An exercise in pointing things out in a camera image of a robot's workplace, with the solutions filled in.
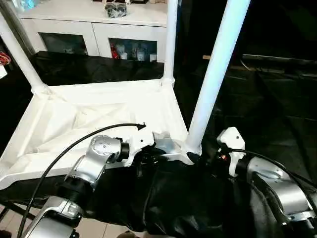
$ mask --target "shelf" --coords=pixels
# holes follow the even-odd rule
[[[124,25],[166,27],[167,4],[131,4],[128,15],[109,18],[104,3],[91,0],[47,0],[35,8],[19,14],[22,19],[84,21]]]

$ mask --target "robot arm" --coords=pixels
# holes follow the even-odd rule
[[[23,238],[78,238],[78,226],[85,207],[107,169],[128,167],[134,156],[154,144],[146,127],[126,142],[106,135],[95,136],[83,155],[23,234]]]
[[[235,127],[224,130],[217,141],[222,147],[218,151],[219,158],[226,161],[229,175],[246,178],[248,183],[252,183],[265,195],[286,237],[316,236],[316,214],[312,210],[312,204],[305,191],[282,165],[278,166],[256,156],[247,159],[244,152],[232,152],[230,148],[245,149],[245,142]]]

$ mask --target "white frame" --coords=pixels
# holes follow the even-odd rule
[[[47,51],[39,32],[82,35],[90,56],[100,56],[91,22],[21,19],[35,52]]]
[[[250,0],[228,0],[211,55],[205,79],[195,108],[191,126],[183,151],[201,152],[201,141],[211,116],[211,112],[229,65],[233,49],[244,22]],[[175,37],[177,22],[178,0],[169,0],[166,35],[166,52],[164,76],[161,84],[173,83],[173,65],[175,53]],[[40,87],[46,90],[45,84],[23,53],[8,24],[0,14],[0,36],[8,46],[23,73],[30,82],[32,90]]]

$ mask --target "white tray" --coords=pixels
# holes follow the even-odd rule
[[[82,136],[112,124],[145,123],[154,132],[185,140],[186,126],[172,84],[145,80],[50,87],[34,95],[0,158],[0,189],[39,178],[52,160]],[[102,132],[129,138],[134,127]],[[64,156],[48,176],[65,175],[83,155],[90,139]]]

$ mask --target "glass cabinet door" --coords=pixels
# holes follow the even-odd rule
[[[156,41],[109,38],[111,55],[114,59],[156,62],[158,46]]]
[[[49,52],[87,55],[82,35],[39,32]]]

